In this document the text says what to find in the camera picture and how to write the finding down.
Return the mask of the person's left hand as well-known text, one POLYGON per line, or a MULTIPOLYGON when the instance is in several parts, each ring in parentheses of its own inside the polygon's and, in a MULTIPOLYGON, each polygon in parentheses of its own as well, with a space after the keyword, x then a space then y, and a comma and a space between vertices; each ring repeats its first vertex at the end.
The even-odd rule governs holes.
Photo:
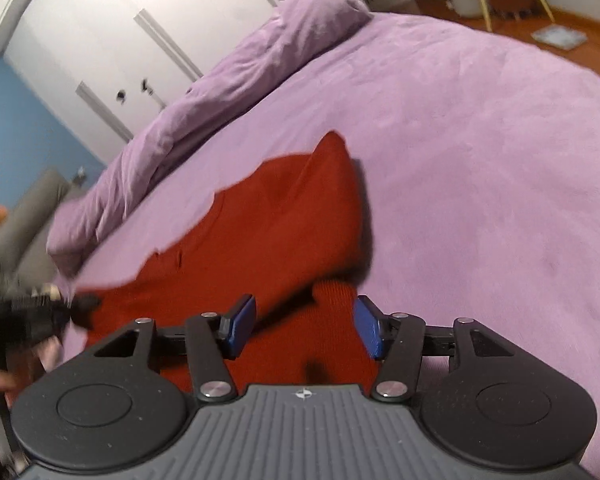
POLYGON ((6 364, 0 365, 0 393, 4 394, 7 405, 12 406, 17 396, 51 370, 60 357, 61 343, 57 337, 33 348, 10 350, 6 364))

